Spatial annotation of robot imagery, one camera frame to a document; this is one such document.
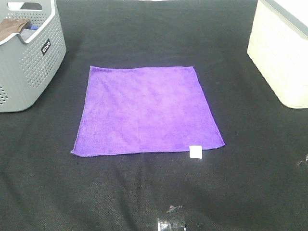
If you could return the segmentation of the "purple microfiber towel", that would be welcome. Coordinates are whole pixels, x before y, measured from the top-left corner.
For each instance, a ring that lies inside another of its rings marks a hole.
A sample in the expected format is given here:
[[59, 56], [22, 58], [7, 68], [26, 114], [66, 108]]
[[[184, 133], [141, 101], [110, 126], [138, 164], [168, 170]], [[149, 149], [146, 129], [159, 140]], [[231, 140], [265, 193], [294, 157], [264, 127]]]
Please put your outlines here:
[[90, 67], [72, 154], [173, 153], [224, 144], [193, 67]]

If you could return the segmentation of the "white towel care label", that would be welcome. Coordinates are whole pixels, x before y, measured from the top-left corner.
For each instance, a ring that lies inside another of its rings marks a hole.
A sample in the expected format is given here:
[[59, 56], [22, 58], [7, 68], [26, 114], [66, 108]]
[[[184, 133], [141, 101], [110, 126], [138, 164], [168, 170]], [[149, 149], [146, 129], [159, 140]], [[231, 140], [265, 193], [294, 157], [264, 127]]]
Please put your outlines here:
[[203, 149], [201, 145], [191, 145], [189, 146], [190, 158], [202, 159], [203, 158]]

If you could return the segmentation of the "white plastic storage bin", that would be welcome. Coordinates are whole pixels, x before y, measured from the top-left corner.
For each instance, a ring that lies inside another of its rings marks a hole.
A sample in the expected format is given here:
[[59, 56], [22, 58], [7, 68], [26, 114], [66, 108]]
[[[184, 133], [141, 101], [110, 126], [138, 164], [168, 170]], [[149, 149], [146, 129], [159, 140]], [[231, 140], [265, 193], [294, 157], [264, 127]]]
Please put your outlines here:
[[247, 54], [283, 105], [308, 107], [306, 0], [259, 0]]

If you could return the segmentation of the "blue cloth in basket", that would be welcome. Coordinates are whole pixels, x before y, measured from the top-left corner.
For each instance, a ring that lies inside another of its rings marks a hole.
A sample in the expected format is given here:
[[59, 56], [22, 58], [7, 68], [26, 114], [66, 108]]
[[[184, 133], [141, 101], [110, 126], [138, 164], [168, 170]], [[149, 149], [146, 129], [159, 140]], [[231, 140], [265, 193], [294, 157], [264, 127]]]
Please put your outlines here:
[[21, 38], [26, 41], [29, 39], [36, 31], [38, 30], [38, 27], [33, 24], [29, 24], [27, 27], [23, 28], [20, 32]]

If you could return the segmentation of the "clear tape patch right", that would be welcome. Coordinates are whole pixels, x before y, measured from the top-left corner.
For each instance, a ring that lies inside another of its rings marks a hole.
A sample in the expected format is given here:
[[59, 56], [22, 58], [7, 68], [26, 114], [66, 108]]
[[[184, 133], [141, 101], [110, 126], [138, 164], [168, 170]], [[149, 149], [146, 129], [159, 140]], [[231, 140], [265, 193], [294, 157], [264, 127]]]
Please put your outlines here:
[[296, 165], [298, 167], [307, 168], [308, 167], [308, 155], [306, 155], [305, 160], [299, 161]]

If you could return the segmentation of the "clear tape patch front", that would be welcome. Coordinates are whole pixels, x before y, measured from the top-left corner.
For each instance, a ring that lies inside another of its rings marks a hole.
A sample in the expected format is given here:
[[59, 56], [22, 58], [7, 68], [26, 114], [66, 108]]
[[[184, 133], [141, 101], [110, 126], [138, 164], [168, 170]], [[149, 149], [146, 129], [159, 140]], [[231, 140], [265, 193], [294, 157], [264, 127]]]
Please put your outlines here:
[[157, 218], [158, 231], [186, 231], [183, 206], [171, 205], [168, 211]]

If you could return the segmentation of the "black tablecloth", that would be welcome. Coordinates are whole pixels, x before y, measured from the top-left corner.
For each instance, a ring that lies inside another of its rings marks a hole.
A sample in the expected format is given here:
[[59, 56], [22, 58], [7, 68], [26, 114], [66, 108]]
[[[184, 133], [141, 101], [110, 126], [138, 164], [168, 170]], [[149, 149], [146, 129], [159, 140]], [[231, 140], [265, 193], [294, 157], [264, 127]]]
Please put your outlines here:
[[[255, 0], [59, 0], [67, 53], [36, 103], [0, 115], [3, 231], [155, 231], [170, 205], [190, 231], [308, 228], [308, 112], [281, 104], [246, 50]], [[90, 66], [193, 66], [223, 148], [71, 154]]]

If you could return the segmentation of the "grey perforated laundry basket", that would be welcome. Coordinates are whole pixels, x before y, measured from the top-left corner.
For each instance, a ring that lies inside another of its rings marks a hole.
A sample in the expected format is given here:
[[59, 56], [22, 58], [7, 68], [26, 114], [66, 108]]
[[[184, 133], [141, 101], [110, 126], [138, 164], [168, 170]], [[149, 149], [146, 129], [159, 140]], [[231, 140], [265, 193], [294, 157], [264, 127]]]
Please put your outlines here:
[[38, 29], [27, 40], [12, 33], [0, 43], [0, 111], [23, 111], [31, 107], [60, 67], [66, 46], [54, 0], [38, 0], [41, 9], [13, 10], [0, 2], [0, 18], [28, 19]]

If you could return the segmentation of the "brown cloth in basket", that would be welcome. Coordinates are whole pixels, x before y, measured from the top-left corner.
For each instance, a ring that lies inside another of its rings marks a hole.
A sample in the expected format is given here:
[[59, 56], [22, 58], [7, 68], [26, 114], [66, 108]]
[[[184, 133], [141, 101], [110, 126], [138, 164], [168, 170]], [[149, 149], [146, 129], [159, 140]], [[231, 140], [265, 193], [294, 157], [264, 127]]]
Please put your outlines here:
[[28, 22], [28, 19], [3, 19], [0, 23], [0, 40], [3, 41], [12, 33], [20, 33]]

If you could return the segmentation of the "clear tape patch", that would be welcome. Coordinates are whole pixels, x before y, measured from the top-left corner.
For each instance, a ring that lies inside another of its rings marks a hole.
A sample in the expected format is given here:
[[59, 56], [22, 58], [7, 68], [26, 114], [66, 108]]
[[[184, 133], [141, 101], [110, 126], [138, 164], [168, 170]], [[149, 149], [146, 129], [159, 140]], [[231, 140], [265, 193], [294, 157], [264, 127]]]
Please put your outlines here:
[[306, 155], [305, 160], [299, 161], [296, 165], [298, 167], [307, 168], [308, 167], [308, 155]]
[[168, 211], [157, 218], [158, 231], [186, 231], [183, 206], [171, 205]]

